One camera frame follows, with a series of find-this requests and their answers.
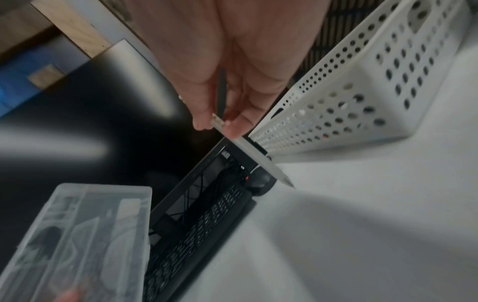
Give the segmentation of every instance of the black monitor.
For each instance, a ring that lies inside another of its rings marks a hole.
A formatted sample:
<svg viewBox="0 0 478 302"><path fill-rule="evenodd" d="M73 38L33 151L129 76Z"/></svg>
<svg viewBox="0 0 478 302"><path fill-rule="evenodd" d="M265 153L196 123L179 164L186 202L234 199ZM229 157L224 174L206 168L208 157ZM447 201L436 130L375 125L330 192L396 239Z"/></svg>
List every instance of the black monitor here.
<svg viewBox="0 0 478 302"><path fill-rule="evenodd" d="M0 117L0 270L57 185L151 186L156 206L221 138L195 131L168 81L116 44Z"/></svg>

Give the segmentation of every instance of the white desk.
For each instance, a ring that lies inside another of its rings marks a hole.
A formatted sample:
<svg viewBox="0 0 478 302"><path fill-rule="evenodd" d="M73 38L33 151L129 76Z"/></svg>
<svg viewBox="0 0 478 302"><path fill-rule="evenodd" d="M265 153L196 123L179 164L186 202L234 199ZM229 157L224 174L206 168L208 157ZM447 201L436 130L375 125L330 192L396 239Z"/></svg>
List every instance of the white desk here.
<svg viewBox="0 0 478 302"><path fill-rule="evenodd" d="M298 190L259 199L182 300L476 301L477 99L475 18L413 137L280 158Z"/></svg>

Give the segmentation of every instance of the black mouse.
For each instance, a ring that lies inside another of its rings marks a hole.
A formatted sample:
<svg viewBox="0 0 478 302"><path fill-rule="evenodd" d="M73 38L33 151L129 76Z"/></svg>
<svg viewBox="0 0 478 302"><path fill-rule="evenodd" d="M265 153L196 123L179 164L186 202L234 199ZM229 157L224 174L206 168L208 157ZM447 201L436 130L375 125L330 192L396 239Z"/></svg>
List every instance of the black mouse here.
<svg viewBox="0 0 478 302"><path fill-rule="evenodd" d="M275 182L277 182L277 179L259 166L247 177L244 186L253 196L262 196L269 192Z"/></svg>

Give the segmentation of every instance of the plastic basket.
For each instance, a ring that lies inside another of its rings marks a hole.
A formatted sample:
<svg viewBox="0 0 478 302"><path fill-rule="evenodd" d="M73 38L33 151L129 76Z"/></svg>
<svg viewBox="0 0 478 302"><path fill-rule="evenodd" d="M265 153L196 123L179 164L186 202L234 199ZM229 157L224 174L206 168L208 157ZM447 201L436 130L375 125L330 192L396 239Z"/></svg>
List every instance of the plastic basket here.
<svg viewBox="0 0 478 302"><path fill-rule="evenodd" d="M385 1L250 138L273 156L413 134L470 21L465 0Z"/></svg>

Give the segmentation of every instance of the black keyboard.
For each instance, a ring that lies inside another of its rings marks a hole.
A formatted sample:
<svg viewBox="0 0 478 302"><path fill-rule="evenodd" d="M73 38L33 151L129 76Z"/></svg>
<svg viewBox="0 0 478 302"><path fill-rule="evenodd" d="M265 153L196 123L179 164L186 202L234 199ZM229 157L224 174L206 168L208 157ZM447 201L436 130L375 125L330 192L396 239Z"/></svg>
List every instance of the black keyboard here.
<svg viewBox="0 0 478 302"><path fill-rule="evenodd" d="M192 224L182 238L158 254L151 252L144 279L143 301L165 302L207 256L251 200L238 182L229 185Z"/></svg>

